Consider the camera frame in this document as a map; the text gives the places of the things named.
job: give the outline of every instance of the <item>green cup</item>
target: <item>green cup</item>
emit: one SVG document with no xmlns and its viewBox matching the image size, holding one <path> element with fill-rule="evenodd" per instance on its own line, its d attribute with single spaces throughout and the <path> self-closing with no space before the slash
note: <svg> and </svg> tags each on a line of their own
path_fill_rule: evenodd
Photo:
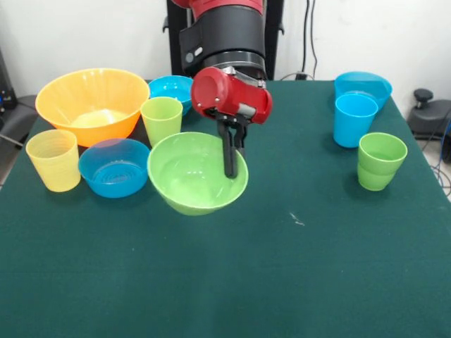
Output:
<svg viewBox="0 0 451 338">
<path fill-rule="evenodd" d="M 373 192 L 384 190 L 407 157 L 407 146 L 384 132 L 366 134 L 360 139 L 357 174 L 360 185 Z"/>
<path fill-rule="evenodd" d="M 156 97 L 141 106 L 141 116 L 152 147 L 182 128 L 183 105 L 172 97 Z"/>
</svg>

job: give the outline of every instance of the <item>green tablecloth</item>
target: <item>green tablecloth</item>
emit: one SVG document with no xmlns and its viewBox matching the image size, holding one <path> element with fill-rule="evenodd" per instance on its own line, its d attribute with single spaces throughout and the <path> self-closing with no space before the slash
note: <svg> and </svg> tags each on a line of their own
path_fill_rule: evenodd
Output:
<svg viewBox="0 0 451 338">
<path fill-rule="evenodd" d="M 248 189 L 203 218 L 150 182 L 52 194 L 23 151 L 0 191 L 0 337 L 451 337 L 451 208 L 394 103 L 371 129 L 409 156 L 371 193 L 333 142 L 332 82 L 268 88 Z M 193 113 L 184 129 L 216 133 Z"/>
</svg>

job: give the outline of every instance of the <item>stacked cups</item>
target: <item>stacked cups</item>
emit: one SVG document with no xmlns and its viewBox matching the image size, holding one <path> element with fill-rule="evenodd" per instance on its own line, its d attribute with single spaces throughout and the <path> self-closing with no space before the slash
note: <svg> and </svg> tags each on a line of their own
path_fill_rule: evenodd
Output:
<svg viewBox="0 0 451 338">
<path fill-rule="evenodd" d="M 387 80 L 371 73 L 346 73 L 335 80 L 333 139 L 345 148 L 359 147 L 359 183 L 374 192 L 387 187 L 407 157 L 401 139 L 382 132 L 367 134 L 391 91 Z"/>
</svg>

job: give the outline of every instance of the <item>cup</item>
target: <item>cup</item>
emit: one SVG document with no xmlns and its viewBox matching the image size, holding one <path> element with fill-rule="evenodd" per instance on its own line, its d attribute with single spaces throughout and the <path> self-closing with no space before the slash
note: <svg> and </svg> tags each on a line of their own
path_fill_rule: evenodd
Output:
<svg viewBox="0 0 451 338">
<path fill-rule="evenodd" d="M 360 185 L 373 192 L 384 190 L 407 157 L 407 146 L 396 136 L 373 132 L 362 137 L 357 174 Z"/>
<path fill-rule="evenodd" d="M 144 102 L 141 116 L 152 147 L 162 139 L 180 132 L 182 113 L 183 105 L 171 97 L 156 97 Z"/>
<path fill-rule="evenodd" d="M 333 139 L 345 148 L 357 148 L 378 112 L 377 103 L 361 94 L 346 94 L 335 101 Z"/>
<path fill-rule="evenodd" d="M 72 132 L 41 132 L 28 141 L 25 150 L 48 190 L 67 192 L 80 182 L 77 137 Z"/>
</svg>

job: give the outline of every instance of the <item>plastic bowl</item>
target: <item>plastic bowl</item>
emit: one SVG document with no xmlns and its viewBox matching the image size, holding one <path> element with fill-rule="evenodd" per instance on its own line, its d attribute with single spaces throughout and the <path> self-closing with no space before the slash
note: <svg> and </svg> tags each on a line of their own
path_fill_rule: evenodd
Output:
<svg viewBox="0 0 451 338">
<path fill-rule="evenodd" d="M 206 215 L 238 199 L 249 180 L 237 152 L 238 176 L 224 175 L 223 146 L 218 137 L 184 132 L 159 142 L 147 162 L 150 180 L 166 202 L 183 215 Z"/>
<path fill-rule="evenodd" d="M 88 69 L 64 75 L 36 98 L 37 112 L 55 128 L 73 132 L 80 146 L 128 137 L 149 98 L 147 83 L 125 70 Z"/>
<path fill-rule="evenodd" d="M 344 94 L 363 94 L 369 96 L 381 110 L 392 94 L 392 85 L 379 75 L 364 72 L 350 72 L 335 79 L 335 99 Z"/>
<path fill-rule="evenodd" d="M 109 139 L 87 149 L 78 167 L 96 194 L 118 199 L 145 186 L 149 149 L 133 139 Z"/>
<path fill-rule="evenodd" d="M 179 100 L 183 105 L 183 115 L 186 115 L 192 107 L 191 87 L 192 78 L 170 75 L 163 76 L 150 82 L 152 98 L 167 96 Z"/>
</svg>

